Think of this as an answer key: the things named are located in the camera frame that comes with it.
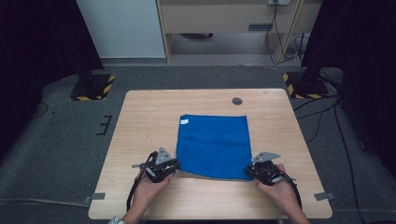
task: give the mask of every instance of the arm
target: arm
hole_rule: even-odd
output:
[[[146,210],[149,208],[155,197],[166,187],[171,181],[171,175],[167,176],[163,182],[153,183],[148,178],[143,178],[134,192],[134,200],[131,208],[122,218],[127,224],[137,224]]]
[[[283,164],[278,164],[277,168],[285,172]],[[254,182],[259,190],[266,193],[285,212],[292,224],[309,224],[309,220],[298,204],[293,188],[288,182],[279,181],[273,186],[266,186],[256,179]]]

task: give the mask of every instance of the gray floor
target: gray floor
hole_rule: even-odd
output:
[[[300,68],[294,60],[273,64],[263,37],[261,33],[215,34],[208,39],[178,35],[170,63],[152,60],[106,63],[107,72],[115,74],[116,80],[104,101],[68,101],[77,76],[48,85],[43,102],[49,107],[38,107],[36,114],[43,116],[32,119],[0,167],[0,198],[35,198],[82,204],[84,196],[94,193],[128,90],[286,89],[281,75]],[[336,69],[328,71],[333,78],[342,75]],[[328,89],[331,94],[336,94],[331,87]],[[307,101],[290,99],[294,108]],[[321,111],[335,101],[335,97],[315,101],[297,110],[296,117]],[[103,130],[99,124],[106,122],[106,115],[113,116],[107,134],[96,135]],[[359,137],[339,106],[337,115],[352,162],[362,217],[366,223],[396,220],[395,179],[374,152],[361,150]],[[319,125],[318,121],[319,114],[316,114],[299,119],[299,124],[305,140],[312,138],[319,127],[318,136],[307,145],[323,187],[333,192],[336,199],[330,201],[331,218],[311,221],[320,224],[361,223],[347,154],[333,111],[323,113]],[[90,220],[88,210],[87,207],[66,205],[1,203],[0,223],[106,223],[106,220]]]

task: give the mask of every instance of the fingers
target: fingers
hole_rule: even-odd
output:
[[[277,167],[277,169],[286,173],[285,166],[282,163],[276,164],[276,167]]]
[[[253,179],[253,182],[256,184],[257,188],[261,190],[262,192],[266,192],[268,188],[271,188],[271,186],[266,186],[264,185],[260,180],[258,179]]]
[[[171,182],[172,176],[173,176],[172,174],[168,175],[168,176],[163,180],[163,182],[165,182],[166,184],[169,184],[169,182]]]

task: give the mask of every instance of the blue towel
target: blue towel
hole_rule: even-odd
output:
[[[180,117],[177,159],[180,170],[219,179],[250,180],[245,168],[251,164],[246,116]]]

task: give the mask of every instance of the yellow and black tape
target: yellow and black tape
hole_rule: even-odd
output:
[[[80,96],[76,96],[76,97],[71,97],[70,100],[71,101],[105,100],[108,95],[108,92],[111,89],[111,86],[113,85],[113,81],[115,78],[116,78],[116,76],[108,77],[108,81],[106,83],[105,88],[103,89],[103,93],[100,95],[96,95],[96,96],[80,95]]]
[[[290,82],[289,75],[283,74],[283,80],[286,83],[286,87],[288,88],[289,95],[291,99],[318,99],[323,97],[328,97],[329,94],[299,94],[294,91],[293,85]]]

